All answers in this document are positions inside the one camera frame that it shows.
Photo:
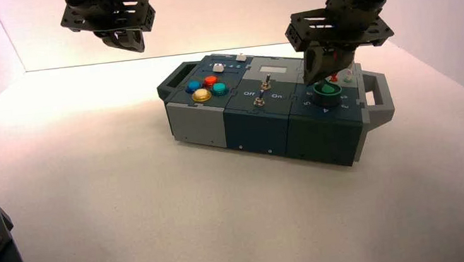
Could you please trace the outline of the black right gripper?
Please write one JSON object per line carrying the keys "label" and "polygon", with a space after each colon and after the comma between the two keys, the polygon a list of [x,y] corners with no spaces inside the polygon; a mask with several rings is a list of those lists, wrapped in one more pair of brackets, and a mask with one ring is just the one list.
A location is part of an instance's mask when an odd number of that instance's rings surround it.
{"label": "black right gripper", "polygon": [[348,68],[354,61],[355,49],[335,49],[331,68],[322,49],[309,46],[357,47],[380,46],[394,31],[380,18],[385,0],[327,0],[326,6],[294,13],[285,36],[297,51],[304,52],[304,83],[311,85]]}

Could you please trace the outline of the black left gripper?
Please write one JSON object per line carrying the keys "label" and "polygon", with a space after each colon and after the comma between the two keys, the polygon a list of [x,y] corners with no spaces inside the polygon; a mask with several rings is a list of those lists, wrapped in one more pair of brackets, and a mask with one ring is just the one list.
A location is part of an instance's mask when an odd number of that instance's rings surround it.
{"label": "black left gripper", "polygon": [[145,50],[142,32],[152,30],[155,10],[149,0],[65,0],[61,26],[91,31],[109,47]]}

